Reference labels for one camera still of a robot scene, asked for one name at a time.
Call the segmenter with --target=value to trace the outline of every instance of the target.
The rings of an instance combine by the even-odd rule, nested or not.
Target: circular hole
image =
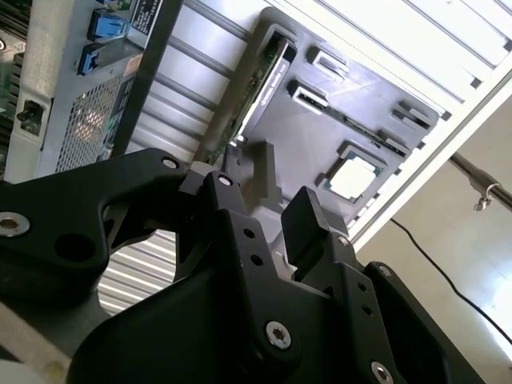
[[[367,314],[368,316],[373,316],[374,313],[372,312],[371,308],[369,308],[368,306],[362,306],[362,310],[365,311],[365,314]]]
[[[248,238],[255,238],[256,235],[254,234],[254,232],[252,230],[248,230],[247,228],[245,228],[243,230],[243,233],[245,236],[247,236]]]
[[[19,227],[19,224],[12,218],[4,218],[0,221],[0,226],[6,230],[15,230]]]
[[[285,333],[282,331],[281,328],[274,328],[272,330],[272,334],[277,340],[283,341],[285,339]]]
[[[171,168],[173,170],[179,168],[179,164],[175,160],[173,160],[172,158],[164,158],[162,160],[162,162],[163,162],[164,166],[167,166],[167,167],[169,167],[169,168]]]
[[[387,373],[380,366],[377,367],[377,374],[381,377],[382,380],[387,380]]]
[[[250,260],[253,262],[253,264],[255,264],[256,266],[262,266],[263,265],[263,260],[262,258],[260,258],[259,256],[257,256],[256,254],[253,254],[250,256]]]
[[[224,176],[223,174],[220,174],[218,176],[218,180],[224,184],[225,186],[231,186],[233,185],[233,182],[231,180],[229,180],[226,176]]]
[[[68,262],[84,262],[94,256],[94,243],[81,234],[64,234],[54,245],[57,256]]]

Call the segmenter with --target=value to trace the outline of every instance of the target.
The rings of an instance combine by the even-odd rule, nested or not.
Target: metal bar
[[[445,28],[444,26],[442,26],[439,22],[437,22],[436,20],[434,20],[434,18],[432,18],[431,16],[428,15],[427,12],[425,12],[424,10],[422,10],[419,6],[417,6],[416,4],[412,3],[410,0],[403,0],[405,4],[407,4],[408,6],[410,6],[413,10],[415,10],[416,12],[418,12],[421,16],[423,16],[426,20],[428,20],[433,26],[435,26],[436,28],[438,28],[440,31],[442,31],[444,34],[450,36],[450,38],[452,40],[454,40],[457,44],[459,44],[460,46],[464,47],[465,50],[467,50],[468,52],[470,52],[473,56],[475,56],[478,60],[480,60],[481,62],[483,62],[486,66],[488,66],[489,68],[492,68],[494,69],[496,66],[494,66],[491,62],[489,62],[489,60],[487,60],[486,58],[484,58],[482,55],[480,55],[479,52],[477,52],[476,50],[474,50],[473,48],[471,48],[470,46],[468,46],[463,40],[461,40],[460,38],[458,38],[455,34],[451,33],[447,28]]]
[[[489,195],[512,212],[512,194],[502,187],[501,183],[475,164],[455,153],[450,158],[451,163],[470,180],[470,184],[485,198]]]
[[[153,32],[148,41],[146,51],[135,78],[134,86],[128,97],[125,113],[119,123],[118,132],[114,139],[112,157],[126,152],[130,139],[135,130],[138,117],[144,107],[151,84],[158,72],[158,66],[166,50],[167,42],[178,20],[179,11],[184,0],[167,0],[162,4],[154,24]]]

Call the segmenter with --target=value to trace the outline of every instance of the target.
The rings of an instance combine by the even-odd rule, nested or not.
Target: gray plastic part
[[[261,14],[260,23],[208,127],[196,159],[207,158],[208,153],[218,144],[226,122],[235,111],[245,85],[257,66],[258,52],[264,49],[269,36],[275,31],[292,41],[297,54],[258,124],[246,142],[239,143],[239,146],[244,155],[250,158],[250,148],[254,145],[261,142],[273,144],[276,179],[280,182],[283,200],[291,200],[302,186],[308,186],[316,190],[320,203],[328,212],[331,227],[341,228],[336,225],[336,221],[349,223],[357,217],[358,212],[388,177],[397,171],[411,151],[421,145],[422,138],[437,123],[438,113],[354,62],[343,52],[332,50],[318,36],[284,13],[267,8]],[[342,81],[339,76],[336,78],[311,64],[319,50],[345,65],[337,71],[343,76]],[[367,129],[366,134],[354,126],[343,124],[325,113],[315,113],[294,101],[290,96],[290,88],[297,82],[307,89],[324,94],[331,110],[363,125]],[[405,118],[396,119],[394,111]],[[379,145],[377,140],[391,144],[397,151]],[[347,146],[357,148],[362,156],[382,168],[379,176],[356,202],[336,195],[320,182],[323,175],[326,178],[329,172],[339,167],[340,155]],[[249,182],[252,177],[250,170],[247,170],[242,184]]]

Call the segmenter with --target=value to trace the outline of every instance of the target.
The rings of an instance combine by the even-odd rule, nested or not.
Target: black plastic part
[[[484,383],[389,266],[371,262],[365,274],[375,286],[397,368],[409,384]]]
[[[372,362],[397,384],[482,384],[391,269],[361,268],[307,188],[282,217],[298,272],[281,279],[229,180],[145,150],[0,189],[0,210],[30,220],[0,239],[2,301],[73,356],[68,384],[371,384]],[[109,255],[161,228],[178,234],[179,280],[106,319],[90,291]],[[290,334],[286,347],[270,322]]]
[[[25,216],[30,229],[0,238],[0,294],[48,302],[87,296],[110,254],[153,233],[139,214],[170,214],[166,202],[184,179],[185,167],[165,166],[168,157],[161,150],[144,150],[1,188],[0,211]],[[35,191],[45,197],[44,204],[34,198]],[[104,222],[110,220],[106,234]]]

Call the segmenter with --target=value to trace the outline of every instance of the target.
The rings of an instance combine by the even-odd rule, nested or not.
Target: metal panel
[[[113,254],[98,284],[100,304],[115,314],[172,283],[175,237],[159,231],[151,239]]]
[[[208,58],[215,60],[227,70],[234,70],[246,44],[214,22],[184,6],[173,37],[181,40]]]
[[[39,104],[43,110],[41,127],[29,132],[15,120],[6,164],[8,182],[53,174],[74,100],[117,76],[124,77],[128,62],[142,52],[126,39],[116,40],[103,53],[112,64],[105,64],[87,76],[79,75],[82,51],[90,44],[90,16],[97,8],[95,0],[34,1],[16,114],[24,110],[27,101]],[[108,119],[104,119],[98,129],[103,130],[107,123]],[[91,158],[95,160],[100,153]]]
[[[395,192],[415,180],[422,164],[460,131],[465,118],[512,70],[512,1],[186,0],[129,151],[157,146],[183,160],[192,159],[259,13],[267,6],[279,8],[440,114],[448,112],[425,137],[426,145],[351,223],[351,237],[364,240],[358,241],[360,247],[368,239],[361,234],[373,234],[371,223],[397,201]],[[131,268],[123,273],[141,280],[148,271],[135,264]],[[147,276],[154,290],[162,285]],[[126,295],[118,299],[126,300]]]

